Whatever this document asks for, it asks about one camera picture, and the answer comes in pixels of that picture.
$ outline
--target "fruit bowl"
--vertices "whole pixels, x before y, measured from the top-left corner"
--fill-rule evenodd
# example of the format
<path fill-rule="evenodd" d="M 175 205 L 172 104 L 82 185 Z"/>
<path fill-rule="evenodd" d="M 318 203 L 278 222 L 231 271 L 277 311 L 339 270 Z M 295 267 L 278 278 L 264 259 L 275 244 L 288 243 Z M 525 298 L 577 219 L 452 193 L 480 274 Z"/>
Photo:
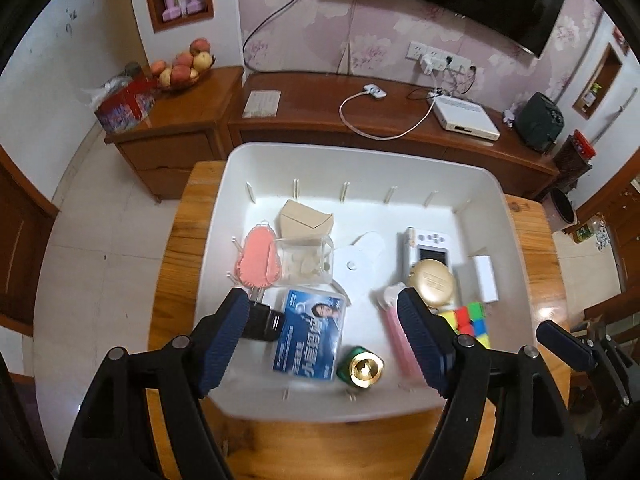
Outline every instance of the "fruit bowl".
<path fill-rule="evenodd" d="M 198 38 L 191 42 L 188 50 L 177 54 L 173 62 L 159 59 L 151 63 L 149 68 L 156 78 L 158 89 L 162 92 L 181 92 L 197 84 L 216 62 L 210 51 L 209 41 Z"/>
<path fill-rule="evenodd" d="M 184 81 L 182 83 L 176 83 L 176 84 L 172 84 L 170 86 L 160 86 L 160 82 L 158 81 L 158 89 L 162 92 L 183 92 L 189 88 L 191 88 L 192 86 L 195 86 L 197 83 L 199 83 L 200 81 L 203 81 L 204 79 L 206 79 L 209 74 L 211 74 L 211 69 L 213 68 L 213 64 L 207 68 L 206 70 L 203 70 L 202 72 L 200 72 L 196 77 L 194 77 L 193 79 L 189 79 L 188 81 Z"/>

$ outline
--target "white paper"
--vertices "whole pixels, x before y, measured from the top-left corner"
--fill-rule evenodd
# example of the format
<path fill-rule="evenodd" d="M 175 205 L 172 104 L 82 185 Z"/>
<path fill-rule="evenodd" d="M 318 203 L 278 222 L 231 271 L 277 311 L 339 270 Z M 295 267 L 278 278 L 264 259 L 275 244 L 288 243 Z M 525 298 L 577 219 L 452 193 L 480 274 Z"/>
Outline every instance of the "white paper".
<path fill-rule="evenodd" d="M 279 90 L 254 90 L 249 95 L 242 117 L 275 117 L 279 103 Z"/>

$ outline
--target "door frame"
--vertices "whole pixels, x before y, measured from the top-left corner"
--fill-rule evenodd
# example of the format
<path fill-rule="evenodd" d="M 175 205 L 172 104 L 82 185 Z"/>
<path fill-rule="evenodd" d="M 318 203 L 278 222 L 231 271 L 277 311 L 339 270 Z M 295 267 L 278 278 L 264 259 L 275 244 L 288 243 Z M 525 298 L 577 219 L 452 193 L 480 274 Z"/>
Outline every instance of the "door frame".
<path fill-rule="evenodd" d="M 578 222 L 564 230 L 565 233 L 577 231 L 589 218 L 603 211 L 626 186 L 640 174 L 640 148 L 631 156 L 622 168 L 595 195 L 582 204 L 575 212 Z"/>
<path fill-rule="evenodd" d="M 8 174 L 16 186 L 25 193 L 28 199 L 39 209 L 42 217 L 44 218 L 44 230 L 40 233 L 41 237 L 36 252 L 36 260 L 39 263 L 37 269 L 38 276 L 33 278 L 36 280 L 35 286 L 37 288 L 37 279 L 40 277 L 40 265 L 44 259 L 44 253 L 47 248 L 49 236 L 53 229 L 53 222 L 58 215 L 58 208 L 54 206 L 41 192 L 39 192 L 29 179 L 24 176 L 20 171 L 20 168 L 15 165 L 14 161 L 11 160 L 11 157 L 2 146 L 0 146 L 0 170 L 4 170 L 3 173 L 6 172 Z M 14 332 L 19 332 L 23 335 L 33 337 L 33 325 L 12 319 L 5 314 L 0 314 L 0 326 L 4 326 L 9 330 L 14 330 Z"/>

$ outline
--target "green can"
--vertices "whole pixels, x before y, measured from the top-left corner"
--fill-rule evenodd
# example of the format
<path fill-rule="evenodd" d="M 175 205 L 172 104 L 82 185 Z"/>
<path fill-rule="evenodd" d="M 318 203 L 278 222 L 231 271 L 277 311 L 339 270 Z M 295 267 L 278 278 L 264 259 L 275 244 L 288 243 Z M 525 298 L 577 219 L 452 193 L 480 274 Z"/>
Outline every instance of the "green can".
<path fill-rule="evenodd" d="M 366 390 L 380 380 L 384 367 L 380 357 L 362 346 L 356 346 L 338 365 L 337 375 L 349 386 Z"/>

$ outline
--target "white electronic device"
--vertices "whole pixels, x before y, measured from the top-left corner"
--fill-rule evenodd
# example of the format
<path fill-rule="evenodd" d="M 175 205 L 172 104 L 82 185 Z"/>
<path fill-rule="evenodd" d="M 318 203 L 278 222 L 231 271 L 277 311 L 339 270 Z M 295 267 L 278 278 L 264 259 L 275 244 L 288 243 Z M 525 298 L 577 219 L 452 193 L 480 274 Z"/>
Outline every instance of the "white electronic device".
<path fill-rule="evenodd" d="M 433 111 L 445 130 L 481 139 L 498 140 L 500 132 L 480 105 L 439 95 L 433 98 Z"/>
<path fill-rule="evenodd" d="M 452 272 L 451 258 L 449 257 L 449 235 L 425 231 L 409 227 L 406 231 L 404 255 L 404 279 L 407 279 L 411 268 L 421 260 L 437 260 L 446 265 Z"/>

